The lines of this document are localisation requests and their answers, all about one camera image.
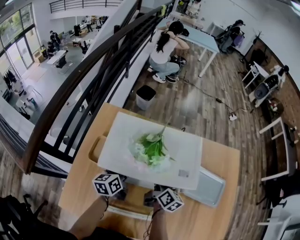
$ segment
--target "power strip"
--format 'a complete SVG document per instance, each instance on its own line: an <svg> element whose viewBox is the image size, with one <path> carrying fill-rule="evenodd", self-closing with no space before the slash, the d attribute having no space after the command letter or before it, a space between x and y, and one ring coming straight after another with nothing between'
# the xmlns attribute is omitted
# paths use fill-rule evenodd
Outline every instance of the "power strip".
<svg viewBox="0 0 300 240"><path fill-rule="evenodd" d="M230 121L234 121L234 120L237 120L238 119L238 117L234 114L234 113L232 113L230 116L229 116L229 120Z"/></svg>

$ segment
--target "black hair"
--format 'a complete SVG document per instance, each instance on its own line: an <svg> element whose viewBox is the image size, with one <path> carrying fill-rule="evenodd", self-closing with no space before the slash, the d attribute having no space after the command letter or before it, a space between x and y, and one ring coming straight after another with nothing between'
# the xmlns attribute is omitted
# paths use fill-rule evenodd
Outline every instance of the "black hair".
<svg viewBox="0 0 300 240"><path fill-rule="evenodd" d="M286 73L288 73L288 72L290 71L290 68L289 68L289 66L287 66L287 65L285 65L285 66L283 67L283 69L284 69L284 71L285 71Z"/></svg>
<svg viewBox="0 0 300 240"><path fill-rule="evenodd" d="M184 27L183 24L179 21L177 22L172 22L171 25L169 26L169 31L173 32L174 35L178 35L181 34L183 31ZM156 51L163 51L164 45L169 42L170 40L170 35L167 34L166 32L162 32L159 40L157 41L157 47L156 47Z"/></svg>
<svg viewBox="0 0 300 240"><path fill-rule="evenodd" d="M243 24L244 25L244 22L243 20L239 19L239 20L236 20L235 23L233 24L234 26L237 26L239 24Z"/></svg>
<svg viewBox="0 0 300 240"><path fill-rule="evenodd" d="M289 72L289 67L287 65L285 65L284 67L282 67L280 69L280 71L278 72L278 75L282 77L283 73L288 73Z"/></svg>

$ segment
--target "jeans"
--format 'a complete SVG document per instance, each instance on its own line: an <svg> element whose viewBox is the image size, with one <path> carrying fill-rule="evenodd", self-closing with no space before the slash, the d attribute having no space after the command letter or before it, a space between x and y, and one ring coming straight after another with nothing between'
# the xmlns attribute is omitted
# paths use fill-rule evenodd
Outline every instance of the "jeans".
<svg viewBox="0 0 300 240"><path fill-rule="evenodd" d="M87 24L86 27L87 27L88 31L90 31L90 30L93 31L93 29L92 29L92 27L90 26L90 24Z"/></svg>
<svg viewBox="0 0 300 240"><path fill-rule="evenodd" d="M155 71L158 71L157 75L161 79L165 80L165 76L168 76L172 73L177 73L180 69L180 67L177 63L169 62L170 60L171 60L171 58L169 57L168 61L166 63L158 64L158 63L154 62L152 60L152 58L150 57L149 63Z"/></svg>
<svg viewBox="0 0 300 240"><path fill-rule="evenodd" d="M54 43L54 47L56 48L57 51L60 50L60 45L57 42Z"/></svg>

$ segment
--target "black metal railing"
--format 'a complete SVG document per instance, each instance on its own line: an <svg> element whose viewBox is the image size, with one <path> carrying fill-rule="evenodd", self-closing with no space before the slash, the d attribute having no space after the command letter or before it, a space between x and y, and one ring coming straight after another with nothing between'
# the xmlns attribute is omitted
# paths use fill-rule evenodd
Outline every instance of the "black metal railing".
<svg viewBox="0 0 300 240"><path fill-rule="evenodd" d="M58 0L51 2L51 13L66 11L73 8L87 7L118 7L123 0Z"/></svg>
<svg viewBox="0 0 300 240"><path fill-rule="evenodd" d="M22 161L27 143L19 136L19 134L5 121L0 115L0 140L6 151L14 159L16 164L25 169L27 162ZM32 167L32 172L47 176L67 178L68 173L51 163L48 159L38 154L37 160Z"/></svg>
<svg viewBox="0 0 300 240"><path fill-rule="evenodd" d="M171 12L172 4L173 1L167 4L167 13L164 16L161 16L162 7L158 7L149 13L138 17L130 24L115 32L113 36L108 38L102 45L92 51L67 77L46 106L30 136L25 152L22 156L22 161L29 163L29 167L27 168L28 173L30 173L33 166L36 165L36 159L39 151L45 152L55 158L69 163L73 162L80 145L102 104L109 95L107 102L112 99L115 90L123 79L128 76L129 71L131 71L132 64L137 59L137 56L134 58L133 56L136 53L137 55L139 54L143 44L146 46L146 41L152 40L155 27L163 17L167 16ZM52 146L46 143L45 138L61 109L86 74L100 60L102 60L101 68L74 105L56 139L55 144ZM119 80L118 84L115 86L114 90L112 90L117 80ZM84 100L87 99L88 106L84 109L78 120L75 116L77 115L80 107L83 105ZM75 126L75 129L72 130L67 147L64 150L61 150L61 143L71 124L72 126ZM75 153L71 154L70 150L72 149L76 139L79 140L79 143L75 148Z"/></svg>

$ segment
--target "trash can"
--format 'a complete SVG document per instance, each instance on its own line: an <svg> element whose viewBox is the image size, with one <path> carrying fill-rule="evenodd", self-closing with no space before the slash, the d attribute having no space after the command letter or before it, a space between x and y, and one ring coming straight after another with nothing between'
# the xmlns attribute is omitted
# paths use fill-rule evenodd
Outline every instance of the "trash can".
<svg viewBox="0 0 300 240"><path fill-rule="evenodd" d="M156 92L154 89L147 85L143 85L138 91L136 91L136 104L139 108L147 110L152 104Z"/></svg>

